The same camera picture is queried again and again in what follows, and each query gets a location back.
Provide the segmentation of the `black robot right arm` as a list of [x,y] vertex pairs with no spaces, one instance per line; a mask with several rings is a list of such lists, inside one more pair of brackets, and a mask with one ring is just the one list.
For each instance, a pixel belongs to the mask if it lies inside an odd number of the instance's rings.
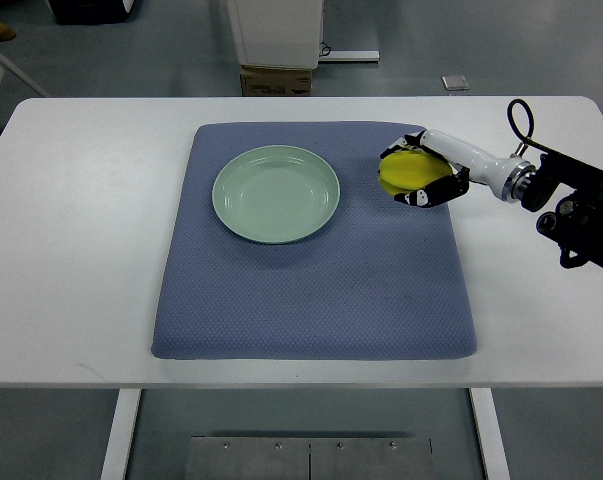
[[603,170],[556,152],[540,161],[506,181],[505,198],[539,214],[536,230],[557,244],[562,267],[603,268]]

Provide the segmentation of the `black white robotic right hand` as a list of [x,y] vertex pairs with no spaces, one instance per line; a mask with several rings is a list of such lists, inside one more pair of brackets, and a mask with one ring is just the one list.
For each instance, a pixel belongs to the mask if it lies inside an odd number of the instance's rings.
[[447,161],[454,172],[436,180],[423,189],[399,193],[395,201],[419,208],[431,208],[465,195],[472,183],[489,187],[493,195],[504,202],[514,201],[511,193],[511,174],[517,163],[497,158],[484,150],[436,130],[406,134],[381,155],[381,160],[396,151],[421,151]]

